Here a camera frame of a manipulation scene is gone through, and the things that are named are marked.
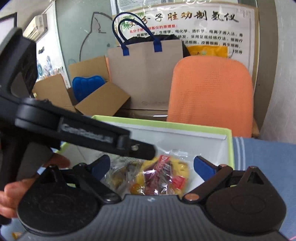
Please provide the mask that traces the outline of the person's left hand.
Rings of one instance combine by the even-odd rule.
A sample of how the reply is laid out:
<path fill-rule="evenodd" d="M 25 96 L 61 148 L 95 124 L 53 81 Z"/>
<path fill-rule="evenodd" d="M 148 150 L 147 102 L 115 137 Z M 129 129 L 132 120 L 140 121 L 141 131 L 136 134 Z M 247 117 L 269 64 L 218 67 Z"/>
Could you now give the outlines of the person's left hand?
<path fill-rule="evenodd" d="M 54 153 L 51 159 L 46 162 L 43 167 L 50 165 L 58 166 L 59 168 L 68 168 L 70 166 L 70 160 L 60 154 Z M 16 209 L 20 203 L 22 197 L 29 190 L 32 184 L 37 180 L 38 174 L 29 179 L 23 179 L 9 183 L 1 191 L 0 203 L 1 203 L 1 215 L 6 218 L 16 218 Z"/>

